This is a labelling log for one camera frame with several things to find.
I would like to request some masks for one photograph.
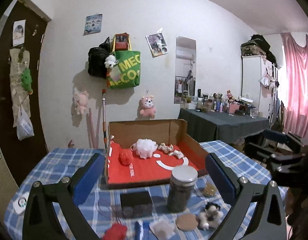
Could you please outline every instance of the blue poster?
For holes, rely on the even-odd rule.
[[[102,14],[87,16],[85,20],[85,29],[83,35],[101,32],[102,18]]]

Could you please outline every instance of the table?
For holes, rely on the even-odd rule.
[[[221,140],[233,143],[239,138],[255,135],[269,128],[269,121],[263,117],[251,118],[249,115],[230,116],[228,113],[196,112],[180,109],[178,119],[187,121],[186,133],[197,142]]]
[[[208,152],[215,152],[222,162],[233,169],[235,174],[247,177],[252,183],[267,184],[270,181],[270,174],[265,168],[255,163],[253,160],[235,150],[233,147],[223,143],[222,141],[212,141],[201,143],[201,146]],[[37,166],[31,171],[24,182],[21,184],[19,190],[15,196],[11,199],[8,208],[5,212],[4,224],[14,240],[22,240],[22,226],[23,226],[23,214],[18,216],[12,206],[20,195],[29,191],[34,181],[40,180],[43,184],[50,184],[58,182],[63,176],[72,176],[74,172],[91,158],[94,153],[103,154],[103,150],[92,149],[55,149],[45,156]],[[188,204],[188,208],[185,212],[191,212],[198,214],[208,201],[217,203],[221,206],[224,215],[230,210],[230,206],[225,204],[217,192],[215,196],[205,198],[201,194],[201,190],[204,188],[206,182],[212,182],[209,175],[203,176],[198,179],[191,199]],[[152,216],[143,218],[144,221],[153,221],[162,214],[165,214],[170,221],[175,221],[177,214],[169,214],[166,209],[166,200],[169,190],[169,185],[160,185],[145,188],[125,189],[125,190],[108,190],[104,182],[104,177],[100,178],[94,185],[89,197],[83,205],[79,206],[82,214],[91,225],[93,230],[98,236],[102,236],[112,223],[116,221],[116,216],[120,216],[115,210],[120,206],[120,193],[121,192],[133,192],[148,190],[150,192],[153,201],[153,213]],[[282,199],[285,199],[287,188],[280,187],[280,193]],[[235,239],[239,239],[243,236],[251,216],[254,212],[256,204],[252,203],[249,206],[248,213],[244,218],[241,227],[236,234]],[[65,222],[60,207],[58,204],[54,204],[56,214],[60,220],[60,224],[64,229],[66,236],[69,239],[74,239],[70,229]],[[127,239],[134,239],[134,223],[135,219],[122,219],[122,224],[128,227]],[[202,231],[198,228],[190,231],[183,232],[177,230],[176,235],[172,240],[183,239],[200,239],[207,240],[213,230]],[[150,240],[156,240],[153,234],[150,234]]]

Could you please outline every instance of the green plush toy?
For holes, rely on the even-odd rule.
[[[22,73],[22,87],[25,91],[27,91],[30,95],[33,93],[32,87],[32,77],[31,72],[28,68],[26,68]]]

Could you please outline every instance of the pink plush bear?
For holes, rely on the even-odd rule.
[[[73,99],[76,106],[76,114],[84,114],[84,111],[88,104],[88,93],[86,92],[86,90],[84,92],[74,92]]]
[[[150,97],[142,97],[142,110],[140,114],[142,116],[149,116],[150,118],[155,118],[156,109],[154,107],[153,96]]]

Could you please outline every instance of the black and white plush dog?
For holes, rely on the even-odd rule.
[[[208,202],[204,208],[203,212],[198,215],[199,226],[201,229],[208,230],[209,227],[217,228],[221,223],[221,218],[223,217],[223,212],[221,207],[215,203]]]

